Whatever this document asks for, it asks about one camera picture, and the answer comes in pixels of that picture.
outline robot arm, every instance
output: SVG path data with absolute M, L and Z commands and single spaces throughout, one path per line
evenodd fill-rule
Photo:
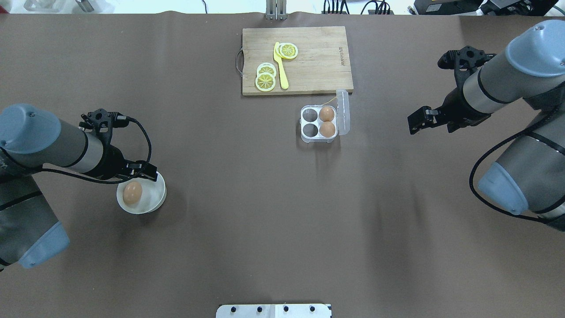
M 438 65 L 454 69 L 457 88 L 439 108 L 424 106 L 408 117 L 411 134 L 443 124 L 454 132 L 480 124 L 519 98 L 541 110 L 528 128 L 505 140 L 514 142 L 481 178 L 479 189 L 504 208 L 501 212 L 522 217 L 531 210 L 541 222 L 561 231 L 565 231 L 563 35 L 565 22 L 548 20 L 512 40 L 496 56 L 471 47 L 447 52 Z M 478 196 L 472 184 L 477 165 L 470 185 Z
M 45 163 L 116 184 L 133 177 L 157 180 L 146 161 L 124 159 L 110 144 L 113 128 L 138 121 L 103 109 L 82 115 L 81 128 L 31 105 L 17 104 L 0 114 L 0 270 L 17 261 L 31 268 L 64 250 L 69 239 L 31 177 Z M 118 181 L 98 181 L 117 178 Z

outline white floor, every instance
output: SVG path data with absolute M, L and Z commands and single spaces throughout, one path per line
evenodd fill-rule
M 10 13 L 53 13 L 28 11 L 24 8 L 26 0 L 0 0 L 2 5 Z M 53 3 L 59 11 L 57 13 L 83 14 L 75 0 L 35 0 L 43 3 Z M 205 0 L 208 5 L 208 13 L 230 14 L 244 12 L 265 12 L 265 0 Z M 164 11 L 178 11 L 183 13 L 205 13 L 202 0 L 90 0 L 95 13 L 159 13 Z M 351 14 L 360 14 L 361 9 L 367 3 L 366 0 L 348 0 L 347 4 Z M 408 6 L 413 6 L 414 0 L 390 0 L 389 4 L 394 14 L 409 14 Z M 367 9 L 374 9 L 373 4 Z M 565 0 L 557 3 L 560 8 L 565 8 Z M 288 13 L 302 11 L 310 13 L 321 13 L 324 7 L 323 0 L 287 0 L 286 9 Z M 563 16 L 562 13 L 551 9 L 547 16 Z

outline clear plastic egg container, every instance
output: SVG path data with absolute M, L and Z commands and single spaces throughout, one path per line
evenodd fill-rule
M 349 116 L 349 94 L 344 89 L 336 91 L 337 110 L 333 106 L 307 105 L 300 110 L 300 137 L 305 143 L 331 143 L 337 135 L 345 135 L 351 128 Z M 320 111 L 330 107 L 334 116 L 330 123 L 335 127 L 333 135 L 326 137 L 320 133 L 324 121 L 320 119 Z

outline white bracket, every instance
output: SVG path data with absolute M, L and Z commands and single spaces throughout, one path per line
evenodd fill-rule
M 286 20 L 286 0 L 267 0 L 267 20 Z
M 216 318 L 332 318 L 331 304 L 222 305 Z

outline blue joint cap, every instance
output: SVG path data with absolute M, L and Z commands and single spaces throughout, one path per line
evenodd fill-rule
M 19 262 L 25 268 L 35 267 L 62 252 L 69 243 L 69 237 L 59 221 L 27 250 Z
M 51 146 L 59 137 L 61 122 L 55 114 L 28 104 L 15 104 L 0 114 L 0 147 L 30 154 Z
M 479 189 L 504 210 L 520 215 L 528 209 L 528 200 L 512 176 L 495 162 L 479 180 Z
M 540 78 L 565 75 L 565 21 L 547 20 L 513 39 L 504 51 L 517 70 Z

